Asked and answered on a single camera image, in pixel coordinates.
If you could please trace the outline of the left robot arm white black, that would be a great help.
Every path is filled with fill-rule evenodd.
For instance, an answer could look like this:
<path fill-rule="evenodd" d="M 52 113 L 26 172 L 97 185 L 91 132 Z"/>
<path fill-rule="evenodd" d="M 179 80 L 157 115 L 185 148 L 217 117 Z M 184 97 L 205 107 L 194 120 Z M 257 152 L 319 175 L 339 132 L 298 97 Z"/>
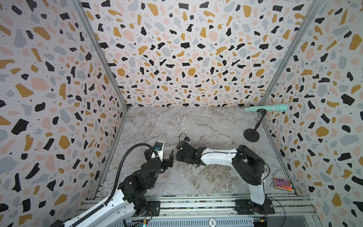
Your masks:
<path fill-rule="evenodd" d="M 168 159 L 150 158 L 140 170 L 116 185 L 114 193 L 79 216 L 67 221 L 57 220 L 52 227 L 110 227 L 132 216 L 140 216 L 148 201 L 144 197 L 148 189 L 155 186 L 157 178 L 174 164 L 174 152 Z"/>

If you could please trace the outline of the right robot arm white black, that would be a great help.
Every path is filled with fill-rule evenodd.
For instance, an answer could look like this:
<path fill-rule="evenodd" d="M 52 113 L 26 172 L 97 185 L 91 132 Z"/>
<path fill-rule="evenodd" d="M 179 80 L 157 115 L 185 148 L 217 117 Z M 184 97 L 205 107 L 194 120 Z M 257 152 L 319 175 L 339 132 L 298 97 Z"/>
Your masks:
<path fill-rule="evenodd" d="M 250 189 L 250 201 L 253 205 L 264 205 L 264 172 L 266 162 L 245 145 L 236 149 L 215 150 L 194 148 L 186 141 L 177 145 L 177 160 L 194 166 L 221 165 L 234 168 Z"/>

